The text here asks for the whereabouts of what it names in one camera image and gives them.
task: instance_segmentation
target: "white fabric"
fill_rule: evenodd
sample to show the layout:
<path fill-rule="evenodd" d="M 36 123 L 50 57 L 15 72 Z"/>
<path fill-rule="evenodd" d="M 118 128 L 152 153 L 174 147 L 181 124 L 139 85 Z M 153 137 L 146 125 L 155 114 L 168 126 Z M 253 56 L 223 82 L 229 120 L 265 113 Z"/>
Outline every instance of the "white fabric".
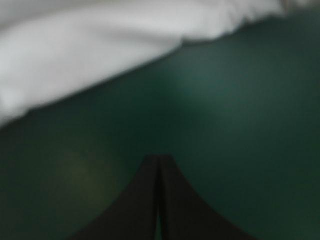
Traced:
<path fill-rule="evenodd" d="M 0 0 L 0 126 L 310 0 Z"/>

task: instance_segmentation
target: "white bedding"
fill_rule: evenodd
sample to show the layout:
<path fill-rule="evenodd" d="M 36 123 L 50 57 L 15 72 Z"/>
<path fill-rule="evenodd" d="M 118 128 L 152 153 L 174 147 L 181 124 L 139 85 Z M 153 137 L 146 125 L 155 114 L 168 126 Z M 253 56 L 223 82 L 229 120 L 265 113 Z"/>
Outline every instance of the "white bedding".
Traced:
<path fill-rule="evenodd" d="M 0 0 L 0 127 L 310 0 Z"/>

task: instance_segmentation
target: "dark green floor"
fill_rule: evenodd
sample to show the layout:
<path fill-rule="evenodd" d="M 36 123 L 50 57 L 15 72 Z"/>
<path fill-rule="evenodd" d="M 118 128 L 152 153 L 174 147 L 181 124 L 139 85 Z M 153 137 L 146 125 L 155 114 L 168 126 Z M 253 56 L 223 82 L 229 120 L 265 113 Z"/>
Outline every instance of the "dark green floor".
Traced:
<path fill-rule="evenodd" d="M 320 237 L 320 10 L 186 46 L 0 130 L 0 239 L 61 240 L 171 153 L 261 240 Z"/>

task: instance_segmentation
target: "white sheet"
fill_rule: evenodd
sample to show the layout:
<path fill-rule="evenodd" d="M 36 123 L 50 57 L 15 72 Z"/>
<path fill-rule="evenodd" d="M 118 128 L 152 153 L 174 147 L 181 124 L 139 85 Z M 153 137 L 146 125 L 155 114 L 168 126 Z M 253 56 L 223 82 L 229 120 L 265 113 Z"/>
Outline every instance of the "white sheet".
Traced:
<path fill-rule="evenodd" d="M 0 0 L 0 127 L 174 51 L 310 0 Z"/>

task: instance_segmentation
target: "dark object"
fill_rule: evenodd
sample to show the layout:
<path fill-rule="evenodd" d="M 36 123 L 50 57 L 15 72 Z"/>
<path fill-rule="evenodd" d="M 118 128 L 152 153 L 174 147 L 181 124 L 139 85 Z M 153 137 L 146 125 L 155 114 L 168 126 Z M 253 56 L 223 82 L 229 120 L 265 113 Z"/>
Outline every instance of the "dark object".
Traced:
<path fill-rule="evenodd" d="M 169 155 L 146 156 L 117 201 L 69 239 L 152 240 L 158 208 L 164 240 L 255 239 L 212 210 Z"/>

